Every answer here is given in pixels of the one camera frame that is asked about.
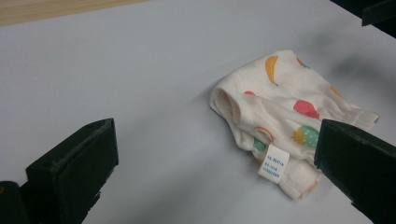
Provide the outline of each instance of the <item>black object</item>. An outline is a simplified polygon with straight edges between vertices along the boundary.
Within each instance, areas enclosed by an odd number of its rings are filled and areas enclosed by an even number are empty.
[[[362,25],[372,24],[396,37],[396,0],[331,0],[362,18]]]
[[[315,165],[374,223],[396,223],[396,147],[324,119]]]
[[[0,223],[79,224],[118,164],[114,119],[88,124],[29,165],[20,189],[0,182]]]

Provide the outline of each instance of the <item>white tabletop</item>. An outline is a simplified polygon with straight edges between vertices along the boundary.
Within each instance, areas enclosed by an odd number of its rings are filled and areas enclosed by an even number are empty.
[[[0,27],[0,180],[114,118],[120,165],[84,223],[371,223],[326,177],[291,201],[209,108],[222,77],[281,49],[396,145],[393,37],[327,0],[153,0]]]

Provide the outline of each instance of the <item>white label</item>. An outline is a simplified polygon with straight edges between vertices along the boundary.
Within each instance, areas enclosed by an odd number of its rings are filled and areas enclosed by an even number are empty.
[[[288,152],[271,144],[260,167],[259,175],[278,184],[288,164],[289,156],[290,154]]]

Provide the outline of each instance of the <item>white fabric garment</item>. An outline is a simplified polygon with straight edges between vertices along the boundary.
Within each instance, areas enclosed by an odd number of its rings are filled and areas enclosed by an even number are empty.
[[[279,186],[294,200],[304,197],[320,179],[313,164],[323,119],[364,131],[378,120],[376,113],[347,103],[290,50],[233,71],[214,88],[210,106],[227,120],[236,144],[252,151],[259,162],[269,144],[290,154]]]

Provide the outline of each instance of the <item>red fruit print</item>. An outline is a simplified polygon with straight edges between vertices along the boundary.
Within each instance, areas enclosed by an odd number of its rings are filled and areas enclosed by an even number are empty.
[[[297,101],[293,109],[309,118],[319,119],[319,113],[315,110],[314,106],[307,101]]]
[[[244,94],[247,94],[247,95],[256,95],[256,94],[254,94],[253,91],[245,91]]]

